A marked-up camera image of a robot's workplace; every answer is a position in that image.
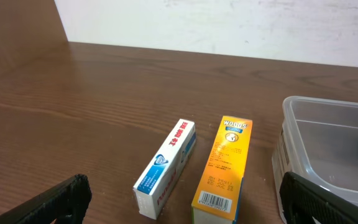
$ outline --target wooden panel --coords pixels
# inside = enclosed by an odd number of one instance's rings
[[[239,223],[281,223],[271,155],[291,95],[358,101],[358,68],[71,43],[0,80],[0,213],[75,173],[85,223],[155,223],[132,186],[179,118],[198,141],[159,223],[190,204],[222,115],[254,121]]]
[[[0,76],[66,41],[53,0],[0,0]]]

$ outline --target white box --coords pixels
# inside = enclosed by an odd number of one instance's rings
[[[195,142],[194,122],[180,119],[134,185],[140,214],[157,219]]]

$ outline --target blue logo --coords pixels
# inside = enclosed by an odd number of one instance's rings
[[[154,165],[158,166],[158,165],[164,165],[164,164],[167,164],[168,161],[164,158],[163,155],[159,154],[157,157],[156,157],[156,160],[154,162]]]

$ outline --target clear plastic bin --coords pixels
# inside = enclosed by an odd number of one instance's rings
[[[358,103],[291,96],[272,156],[280,214],[280,185],[291,170],[358,206]]]

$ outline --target box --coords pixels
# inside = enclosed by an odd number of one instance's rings
[[[180,119],[134,185],[140,214],[157,219],[195,142],[194,122]]]
[[[358,103],[291,96],[272,163],[280,186],[292,171],[358,206]]]
[[[235,223],[252,121],[223,116],[193,199],[193,223]]]

